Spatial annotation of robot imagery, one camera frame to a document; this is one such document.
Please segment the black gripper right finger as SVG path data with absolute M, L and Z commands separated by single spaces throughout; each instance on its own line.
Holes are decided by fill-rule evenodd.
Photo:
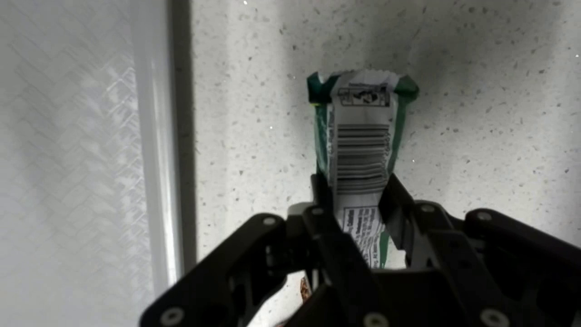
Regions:
M 398 177 L 379 214 L 405 252 L 379 274 L 396 327 L 579 327 L 579 246 L 494 208 L 456 217 Z

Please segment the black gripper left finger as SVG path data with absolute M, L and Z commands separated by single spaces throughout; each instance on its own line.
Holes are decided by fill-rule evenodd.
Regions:
M 287 277 L 303 270 L 312 295 L 289 327 L 390 327 L 385 294 L 354 239 L 330 214 L 327 177 L 285 217 L 258 212 L 158 295 L 138 327 L 247 327 Z

